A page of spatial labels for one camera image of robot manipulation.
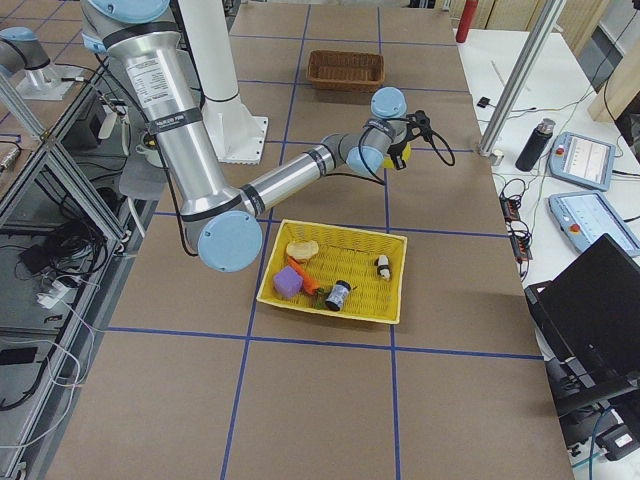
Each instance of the white desk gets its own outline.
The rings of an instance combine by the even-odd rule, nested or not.
[[[484,96],[491,99],[491,104],[497,104],[504,87],[503,82],[508,80],[526,38],[526,32],[495,30],[471,30],[469,32],[467,42],[459,45],[459,51],[474,102]],[[522,117],[508,120],[495,145],[495,148],[499,148],[505,153],[505,157],[499,166],[494,167],[494,173],[504,177],[507,181],[513,178],[522,178],[526,182],[539,174],[525,193],[520,209],[522,219],[529,227],[533,228],[533,260],[529,265],[529,273],[524,282],[525,286],[552,280],[578,256],[577,251],[552,218],[546,199],[551,194],[583,189],[549,176],[545,177],[545,162],[543,160],[529,173],[521,172],[514,166],[531,131],[542,118],[548,117],[556,122],[554,137],[561,131],[570,131],[612,144],[616,144],[619,140],[617,154],[622,153],[622,156],[616,159],[614,168],[625,172],[640,173],[637,160],[622,138],[619,138],[620,132],[615,125],[591,120],[587,108],[595,98],[595,94],[560,34],[554,33],[549,38],[527,79],[526,86],[521,92],[514,110],[530,107],[538,109],[560,108],[578,101],[586,92],[590,92],[590,96],[578,104],[573,117],[566,126],[565,122],[569,120],[574,110],[573,105],[561,111],[527,113]],[[477,106],[475,108],[480,128],[484,131],[487,123],[483,120],[488,120],[494,109],[491,107],[483,109]],[[549,142],[547,148],[550,148],[552,141]],[[496,188],[500,191],[504,182],[498,176],[495,176],[495,179]],[[508,190],[507,194],[519,191],[520,185],[513,185],[513,190]],[[640,179],[628,180],[614,175],[611,188],[605,192],[605,196],[622,218],[640,215]],[[628,225],[640,237],[640,220]],[[586,450],[586,453],[572,459],[572,463],[588,457],[588,445],[583,450]],[[574,474],[577,480],[587,479],[587,466],[576,468]],[[640,478],[640,451],[636,451],[618,462],[596,459],[594,461],[594,478],[598,480]]]

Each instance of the purple cube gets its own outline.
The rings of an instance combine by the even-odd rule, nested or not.
[[[302,277],[293,268],[286,266],[273,276],[273,286],[289,300],[302,288]]]

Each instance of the yellow object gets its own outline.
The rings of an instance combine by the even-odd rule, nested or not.
[[[406,162],[411,157],[411,144],[407,143],[407,146],[402,150],[402,159]],[[384,157],[384,161],[382,162],[382,166],[384,168],[396,168],[393,166],[393,162],[389,156]]]
[[[318,242],[289,242],[287,255],[298,263],[305,263],[318,253]]]
[[[287,265],[289,242],[315,240],[320,251],[305,269],[323,287],[329,289],[337,280],[351,285],[352,291],[338,312],[314,308],[314,297],[297,294],[284,300],[273,287],[271,278]],[[354,228],[283,220],[262,277],[257,300],[281,308],[331,317],[397,324],[400,322],[402,273],[407,252],[407,238]],[[385,282],[378,275],[375,261],[389,257],[393,275]]]

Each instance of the basket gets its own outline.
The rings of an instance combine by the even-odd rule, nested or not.
[[[303,291],[285,300],[273,286],[273,277],[287,266],[287,244],[291,241],[315,240],[319,253],[304,269],[327,292],[337,280],[347,281],[351,293],[342,310],[334,312],[315,308],[317,299]],[[407,238],[353,228],[283,220],[267,264],[257,300],[280,308],[301,312],[397,324],[400,321],[402,273]],[[389,258],[391,279],[378,275],[375,261],[379,255]]]
[[[307,79],[320,90],[375,92],[384,82],[384,59],[373,53],[314,50]]]

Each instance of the black monitor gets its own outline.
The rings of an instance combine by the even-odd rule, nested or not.
[[[554,354],[561,361],[575,357],[591,385],[640,371],[640,266],[609,235],[539,291],[537,300],[531,311]],[[640,391],[609,402],[640,438]]]

